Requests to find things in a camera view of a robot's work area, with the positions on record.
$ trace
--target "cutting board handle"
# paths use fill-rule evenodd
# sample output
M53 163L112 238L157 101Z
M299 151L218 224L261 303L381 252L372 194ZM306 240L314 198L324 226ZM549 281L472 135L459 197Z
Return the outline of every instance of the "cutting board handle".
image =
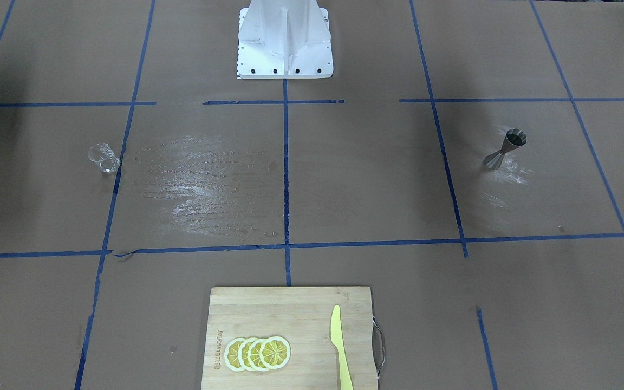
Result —
M377 365L377 361L378 359L376 358L376 354L375 354L375 348L374 348L374 333L377 333L379 335L379 341L380 341L380 351L381 351L381 360L379 361L379 365ZM372 316L372 355L374 357L374 366L377 368L377 381L379 381L379 373L382 371L382 367L384 367L384 363L387 360L387 354L386 351L384 349L384 333L382 333L382 328L379 328L379 325L377 325L377 318L375 318L375 316Z

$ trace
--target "white metal bracket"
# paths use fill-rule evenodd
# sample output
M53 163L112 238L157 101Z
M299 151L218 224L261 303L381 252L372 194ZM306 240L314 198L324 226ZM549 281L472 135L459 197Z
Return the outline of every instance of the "white metal bracket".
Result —
M240 79L323 79L334 73L329 12L317 0L252 0L240 11Z

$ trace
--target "lemon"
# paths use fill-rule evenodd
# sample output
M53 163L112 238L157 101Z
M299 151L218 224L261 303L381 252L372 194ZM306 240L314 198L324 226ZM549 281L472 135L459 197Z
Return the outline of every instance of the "lemon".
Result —
M250 355L250 346L258 339L258 337L250 337L249 339L245 339L237 348L237 360L240 363L240 367L244 368L247 371L256 371L255 369L250 367L248 357Z
M272 370L282 368L290 359L290 344L288 340L279 336L265 339L262 349L259 351L259 358L266 368Z
M258 339L250 344L250 353L247 355L247 363L257 371L269 371L269 368L262 363L262 358L259 354L266 340L267 339Z
M230 341L225 347L225 353L227 353L225 365L233 371L245 371L245 368L240 365L240 361L237 360L237 351L243 341L245 341L244 337L238 337Z

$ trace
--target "knife blade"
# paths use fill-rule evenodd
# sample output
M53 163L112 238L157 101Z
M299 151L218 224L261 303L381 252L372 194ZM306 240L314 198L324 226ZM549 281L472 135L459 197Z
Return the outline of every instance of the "knife blade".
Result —
M353 390L351 373L348 370L348 362L346 361L346 350L343 347L341 308L338 304L334 306L334 311L331 312L331 342L334 346L336 346L336 350L339 353L339 376L341 390Z

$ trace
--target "clear glass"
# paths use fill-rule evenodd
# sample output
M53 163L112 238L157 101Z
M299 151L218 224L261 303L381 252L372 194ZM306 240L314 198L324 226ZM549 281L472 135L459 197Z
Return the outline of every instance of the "clear glass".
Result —
M119 158L108 144L95 144L88 149L88 159L96 163L101 171L112 173L119 169Z

